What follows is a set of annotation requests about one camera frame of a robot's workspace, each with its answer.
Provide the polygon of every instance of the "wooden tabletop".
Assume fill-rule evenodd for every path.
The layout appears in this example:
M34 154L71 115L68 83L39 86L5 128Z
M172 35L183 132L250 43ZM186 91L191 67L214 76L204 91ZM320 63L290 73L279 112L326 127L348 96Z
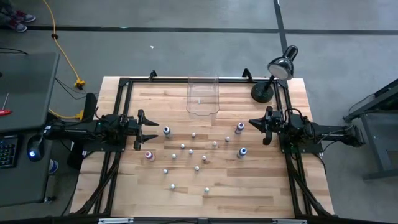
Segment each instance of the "wooden tabletop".
M119 78L104 77L99 115L113 112ZM294 78L288 84L292 106L311 119L303 79ZM145 126L144 134L159 137L143 144L141 151L133 149L135 137L128 138L119 166L112 216L293 217L286 163L278 137L275 134L271 144L264 146L264 135L248 123L249 119L264 116L266 106L276 108L275 98L270 103L256 103L250 96L251 87L220 83L220 110L216 118L193 119L186 110L186 83L135 83L129 116L137 116L138 109L143 109L147 119L160 124ZM244 123L244 130L237 135L234 130L239 122ZM170 139L162 132L165 126L171 129ZM225 142L226 136L231 138L230 142ZM212 146L213 141L218 143L217 147ZM241 147L247 148L248 154L238 159L236 153ZM154 153L155 161L144 158L146 151ZM71 212L78 210L97 187L103 156L103 152L95 152L83 161ZM303 164L309 189L333 213L321 162L314 155L304 154ZM174 190L170 189L171 184L175 184ZM298 195L304 211L299 190Z

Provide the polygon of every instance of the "computer mouse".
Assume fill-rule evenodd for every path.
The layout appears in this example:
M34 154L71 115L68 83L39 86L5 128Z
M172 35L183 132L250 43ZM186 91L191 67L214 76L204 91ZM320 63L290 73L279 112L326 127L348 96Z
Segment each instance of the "computer mouse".
M44 157L44 138L36 134L27 142L27 157L32 162L40 161Z

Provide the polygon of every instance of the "desk lamp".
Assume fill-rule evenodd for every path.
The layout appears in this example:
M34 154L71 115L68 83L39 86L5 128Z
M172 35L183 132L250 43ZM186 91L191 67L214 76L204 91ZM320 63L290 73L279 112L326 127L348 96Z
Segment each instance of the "desk lamp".
M271 87L272 81L277 77L281 80L290 80L293 77L294 66L293 60L296 57L299 49L296 46L289 46L283 56L273 59L269 62L267 68L271 77L268 82L256 83L251 89L251 96L259 103L267 103L274 96L274 91Z

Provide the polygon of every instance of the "clear plastic bin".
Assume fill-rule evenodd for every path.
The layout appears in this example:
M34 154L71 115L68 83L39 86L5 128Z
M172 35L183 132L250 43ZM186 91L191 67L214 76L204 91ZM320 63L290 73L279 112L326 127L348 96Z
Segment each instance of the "clear plastic bin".
M218 75L197 73L188 76L187 111L192 118L214 118L220 110Z

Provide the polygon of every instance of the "concrete floor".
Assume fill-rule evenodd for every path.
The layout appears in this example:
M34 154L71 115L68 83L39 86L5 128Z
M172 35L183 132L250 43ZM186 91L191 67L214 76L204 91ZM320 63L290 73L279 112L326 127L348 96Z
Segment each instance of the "concrete floor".
M395 0L279 0L286 29L397 30ZM40 0L15 0L35 14L35 25L51 24ZM273 0L71 0L49 1L57 24L109 27L278 28ZM0 30L0 47L31 54L57 51L49 31L17 34ZM267 63L281 54L279 34L181 32L59 32L59 41L87 82L98 92L105 75L186 75L197 71L240 76L268 75ZM295 76L305 79L315 122L342 125L348 108L398 78L398 35L287 35L299 48ZM72 86L74 74L62 58L57 77ZM55 86L51 109L76 114L84 100L71 99ZM63 161L65 151L53 156ZM367 146L336 143L325 153L335 213L345 218L396 222L398 179L363 182L376 171ZM0 208L0 219L60 215L73 191L76 174L62 166L49 184L52 204Z

